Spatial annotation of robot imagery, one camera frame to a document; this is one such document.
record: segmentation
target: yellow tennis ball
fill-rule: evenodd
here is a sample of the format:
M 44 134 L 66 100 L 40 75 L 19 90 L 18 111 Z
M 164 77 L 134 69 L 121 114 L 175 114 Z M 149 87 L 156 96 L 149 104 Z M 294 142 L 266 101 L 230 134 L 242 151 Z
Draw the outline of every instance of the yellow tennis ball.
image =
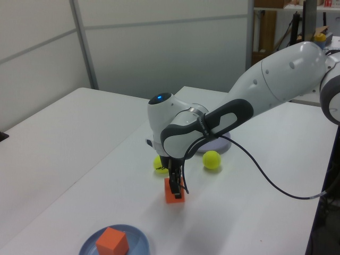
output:
M 162 163 L 160 162 L 160 156 L 158 155 L 154 160 L 154 169 L 157 173 L 165 174 L 168 172 L 168 169 L 164 168 L 162 166 Z
M 221 164 L 221 156 L 219 153 L 210 150 L 203 155 L 203 164 L 208 169 L 216 169 Z

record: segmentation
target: table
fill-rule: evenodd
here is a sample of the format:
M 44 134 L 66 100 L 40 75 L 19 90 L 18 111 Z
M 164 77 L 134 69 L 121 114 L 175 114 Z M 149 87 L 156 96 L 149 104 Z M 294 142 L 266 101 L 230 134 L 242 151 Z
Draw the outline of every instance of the table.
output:
M 0 142 L 0 248 L 147 119 L 148 100 L 77 89 Z
M 179 99 L 212 109 L 225 93 L 184 87 Z M 319 107 L 285 103 L 231 132 L 279 187 L 297 196 L 320 192 L 337 126 Z M 164 176 L 144 122 L 72 185 L 0 254 L 78 254 L 95 231 L 130 224 L 148 237 L 152 254 L 304 254 L 318 200 L 275 190 L 236 146 L 222 154 L 222 171 L 186 162 L 190 194 L 167 205 Z
M 340 49 L 340 36 L 333 36 L 331 44 L 327 46 L 325 49 Z M 291 102 L 299 103 L 299 104 L 306 104 L 306 105 L 314 105 L 314 106 L 320 106 L 320 92 L 319 87 L 314 89 L 315 92 L 310 92 L 305 95 L 301 95 L 298 97 L 295 97 L 291 100 Z

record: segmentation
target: orange block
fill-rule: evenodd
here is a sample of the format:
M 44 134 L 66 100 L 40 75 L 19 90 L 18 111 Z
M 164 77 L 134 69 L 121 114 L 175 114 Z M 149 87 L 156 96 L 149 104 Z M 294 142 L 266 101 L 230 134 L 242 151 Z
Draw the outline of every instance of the orange block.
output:
M 169 178 L 164 179 L 164 189 L 166 203 L 181 203 L 185 201 L 184 189 L 181 189 L 182 198 L 175 198 L 175 195 L 171 193 Z
M 124 232 L 108 227 L 96 241 L 99 255 L 125 255 L 129 250 Z

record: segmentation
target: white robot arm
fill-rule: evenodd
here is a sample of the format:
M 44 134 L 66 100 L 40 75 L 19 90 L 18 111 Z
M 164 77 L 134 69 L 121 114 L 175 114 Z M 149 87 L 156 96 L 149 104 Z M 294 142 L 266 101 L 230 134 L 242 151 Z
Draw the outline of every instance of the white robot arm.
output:
M 340 124 L 340 53 L 326 56 L 312 42 L 301 42 L 270 55 L 248 69 L 218 107 L 208 112 L 170 93 L 148 104 L 153 140 L 148 145 L 180 183 L 183 161 L 203 144 L 247 120 L 320 86 L 320 104 L 326 117 Z

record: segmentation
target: black cable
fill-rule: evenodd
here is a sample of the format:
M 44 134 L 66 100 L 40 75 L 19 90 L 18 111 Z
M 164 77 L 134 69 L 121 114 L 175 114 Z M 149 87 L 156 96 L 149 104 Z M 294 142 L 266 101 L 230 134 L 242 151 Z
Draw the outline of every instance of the black cable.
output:
M 172 177 L 171 176 L 169 176 L 169 178 L 171 179 L 171 181 L 172 182 L 175 182 L 175 183 L 177 183 L 176 181 L 174 181 L 174 179 L 172 179 Z M 183 186 L 183 185 L 181 185 L 181 184 L 178 184 L 177 183 L 177 185 L 178 185 L 178 187 L 181 187 L 181 188 L 183 188 L 183 189 L 185 189 L 186 190 L 186 192 L 189 194 L 189 192 L 188 192 L 188 190 Z
M 289 25 L 288 25 L 288 28 L 287 28 L 287 30 L 286 30 L 286 32 L 283 34 L 283 37 L 282 37 L 282 40 L 280 41 L 280 44 L 277 46 L 277 48 L 276 48 L 276 51 L 278 52 L 279 51 L 279 49 L 280 49 L 280 46 L 281 46 L 281 44 L 282 44 L 282 42 L 283 42 L 283 40 L 285 39 L 285 37 L 287 36 L 287 32 L 288 32 L 288 30 L 289 30 L 289 27 L 292 25 L 292 23 L 293 23 L 293 19 L 291 20 L 291 23 L 289 23 Z
M 254 157 L 246 150 L 244 149 L 241 145 L 239 145 L 237 142 L 235 142 L 234 140 L 225 137 L 223 135 L 220 135 L 219 137 L 222 137 L 226 140 L 228 140 L 229 142 L 232 142 L 233 144 L 235 144 L 237 147 L 239 147 L 241 150 L 243 150 L 250 158 L 251 160 L 255 163 L 255 165 L 257 166 L 257 168 L 260 170 L 261 174 L 266 178 L 266 180 L 274 187 L 276 188 L 278 191 L 280 191 L 281 193 L 285 194 L 286 196 L 289 196 L 291 198 L 295 198 L 295 199 L 301 199 L 301 200 L 309 200 L 309 199 L 314 199 L 314 198 L 319 198 L 319 197 L 323 197 L 324 195 L 327 195 L 337 184 L 337 182 L 340 180 L 340 173 L 338 174 L 338 176 L 335 178 L 334 182 L 330 185 L 329 188 L 327 188 L 326 190 L 322 191 L 321 193 L 317 194 L 317 195 L 313 195 L 311 197 L 297 197 L 295 195 L 291 195 L 285 191 L 283 191 L 282 189 L 280 189 L 278 186 L 276 186 L 269 178 L 268 176 L 264 173 L 264 171 L 262 170 L 262 168 L 260 167 L 260 165 L 256 162 L 256 160 L 254 159 Z
M 185 181 L 185 175 L 184 175 L 184 163 L 185 163 L 185 160 L 186 160 L 186 158 L 187 158 L 187 156 L 188 156 L 188 153 L 189 153 L 189 151 L 191 150 L 191 148 L 197 143 L 197 142 L 199 142 L 200 140 L 203 140 L 204 139 L 204 137 L 201 137 L 201 138 L 199 138 L 199 139 L 197 139 L 195 142 L 193 142 L 190 146 L 189 146 L 189 148 L 186 150 L 186 152 L 185 152 L 185 154 L 184 154 L 184 157 L 183 157 L 183 165 L 182 165 L 182 177 L 183 177 L 183 184 L 184 184 L 184 187 L 183 187 L 183 189 L 185 189 L 185 191 L 186 191 L 186 193 L 187 194 L 189 194 L 189 190 L 188 190 L 188 187 L 186 186 L 186 181 Z
M 325 53 L 325 55 L 329 56 L 338 52 L 340 52 L 340 49 L 330 49 L 328 52 Z

